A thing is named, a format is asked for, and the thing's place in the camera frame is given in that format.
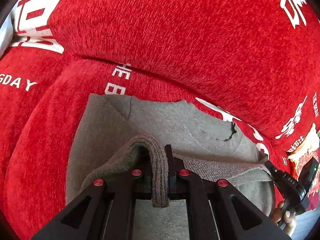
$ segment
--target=human hand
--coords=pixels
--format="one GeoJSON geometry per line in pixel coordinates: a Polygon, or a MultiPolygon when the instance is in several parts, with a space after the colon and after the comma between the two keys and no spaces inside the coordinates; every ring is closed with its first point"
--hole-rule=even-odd
{"type": "MultiPolygon", "coordinates": [[[[277,222],[279,222],[281,219],[282,219],[282,213],[280,211],[280,208],[282,208],[284,205],[284,201],[281,201],[279,204],[278,204],[278,207],[275,208],[275,210],[273,211],[273,214],[272,214],[272,217],[271,217],[271,220],[276,224],[278,225],[277,222]]],[[[284,232],[289,235],[289,236],[292,236],[296,226],[297,226],[297,219],[296,219],[296,216],[294,214],[291,214],[289,211],[286,211],[284,216],[284,222],[286,223],[286,226],[284,228],[284,232]]]]}

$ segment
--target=gray towel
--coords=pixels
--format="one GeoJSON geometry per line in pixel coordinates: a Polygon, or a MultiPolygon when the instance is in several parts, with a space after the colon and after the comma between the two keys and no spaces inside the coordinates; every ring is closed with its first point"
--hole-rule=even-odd
{"type": "Polygon", "coordinates": [[[119,149],[110,160],[93,170],[82,183],[80,192],[95,179],[103,178],[113,181],[121,174],[139,163],[146,155],[150,156],[152,168],[152,201],[153,207],[169,206],[168,199],[168,160],[161,145],[151,136],[141,134],[133,137],[119,149]]]}
{"type": "MultiPolygon", "coordinates": [[[[162,149],[171,144],[174,156],[182,159],[185,167],[201,178],[211,181],[227,179],[266,215],[273,210],[274,185],[263,165],[266,158],[233,122],[207,115],[185,101],[159,103],[130,96],[95,94],[89,97],[71,148],[66,202],[74,199],[95,178],[116,179],[122,172],[133,168],[139,156],[151,149],[128,146],[141,134],[154,138],[162,149]]],[[[141,201],[137,206],[145,210],[136,217],[140,223],[135,221],[137,228],[141,228],[143,214],[149,214],[146,211],[148,204],[141,201]]],[[[175,209],[175,214],[181,217],[181,213],[185,213],[181,211],[183,206],[180,202],[177,205],[170,203],[168,208],[175,209]]],[[[187,227],[175,228],[175,236],[168,233],[173,222],[178,223],[173,219],[167,225],[167,237],[162,236],[162,239],[185,237],[187,227]]],[[[140,232],[145,236],[139,239],[156,239],[156,232],[162,231],[164,225],[148,223],[148,228],[145,226],[140,232]]]]}

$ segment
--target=red button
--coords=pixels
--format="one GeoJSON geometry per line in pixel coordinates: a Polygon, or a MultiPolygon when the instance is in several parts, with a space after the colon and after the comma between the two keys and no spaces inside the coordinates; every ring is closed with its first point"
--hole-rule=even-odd
{"type": "Polygon", "coordinates": [[[226,186],[228,186],[228,182],[225,179],[219,179],[218,180],[218,185],[220,187],[226,187],[226,186]]]}
{"type": "Polygon", "coordinates": [[[182,169],[182,170],[179,171],[179,174],[181,176],[188,176],[190,174],[190,171],[182,169]]]}
{"type": "Polygon", "coordinates": [[[103,179],[96,179],[93,184],[97,187],[102,186],[103,185],[103,179]]]}
{"type": "Polygon", "coordinates": [[[133,176],[140,176],[142,174],[142,171],[141,170],[133,170],[132,171],[132,175],[133,176]]]}

